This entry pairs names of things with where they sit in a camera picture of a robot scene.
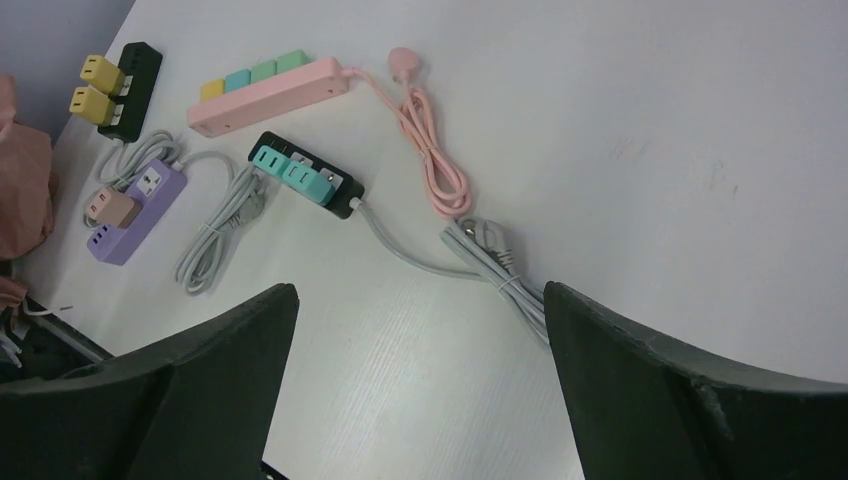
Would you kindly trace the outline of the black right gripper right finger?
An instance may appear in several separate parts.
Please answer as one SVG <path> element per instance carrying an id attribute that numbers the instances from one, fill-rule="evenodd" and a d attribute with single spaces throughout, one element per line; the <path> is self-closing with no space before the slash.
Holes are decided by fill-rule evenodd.
<path id="1" fill-rule="evenodd" d="M 843 479 L 847 387 L 747 365 L 559 282 L 550 348 L 588 479 Z"/>

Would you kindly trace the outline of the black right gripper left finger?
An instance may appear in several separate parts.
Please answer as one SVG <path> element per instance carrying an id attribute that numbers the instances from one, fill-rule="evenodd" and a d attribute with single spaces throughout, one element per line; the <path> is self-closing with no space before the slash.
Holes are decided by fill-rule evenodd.
<path id="1" fill-rule="evenodd" d="M 5 479 L 276 479 L 263 458 L 299 310 L 279 283 L 135 351 L 1 387 Z"/>

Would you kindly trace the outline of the teal USB charger plug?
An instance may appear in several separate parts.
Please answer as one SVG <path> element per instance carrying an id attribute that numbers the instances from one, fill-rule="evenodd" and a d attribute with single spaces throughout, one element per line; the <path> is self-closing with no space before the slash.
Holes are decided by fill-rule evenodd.
<path id="1" fill-rule="evenodd" d="M 282 176 L 282 182 L 318 205 L 326 205 L 335 195 L 332 182 L 304 163 L 292 161 Z"/>
<path id="2" fill-rule="evenodd" d="M 253 165 L 263 172 L 281 178 L 291 163 L 291 159 L 274 148 L 263 145 L 251 157 Z"/>

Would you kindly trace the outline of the black power strip green USB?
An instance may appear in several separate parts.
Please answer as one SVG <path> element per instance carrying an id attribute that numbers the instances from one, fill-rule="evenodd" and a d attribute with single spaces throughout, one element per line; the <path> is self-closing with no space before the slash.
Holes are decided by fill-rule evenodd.
<path id="1" fill-rule="evenodd" d="M 266 131 L 248 154 L 259 170 L 340 219 L 349 218 L 364 186 L 351 174 L 301 146 Z"/>

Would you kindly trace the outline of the pink power strip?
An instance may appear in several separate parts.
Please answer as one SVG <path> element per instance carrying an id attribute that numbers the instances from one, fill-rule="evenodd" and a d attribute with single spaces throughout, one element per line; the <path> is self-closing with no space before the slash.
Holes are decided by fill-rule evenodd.
<path id="1" fill-rule="evenodd" d="M 187 109 L 187 125 L 215 138 L 349 90 L 351 73 L 326 57 Z"/>

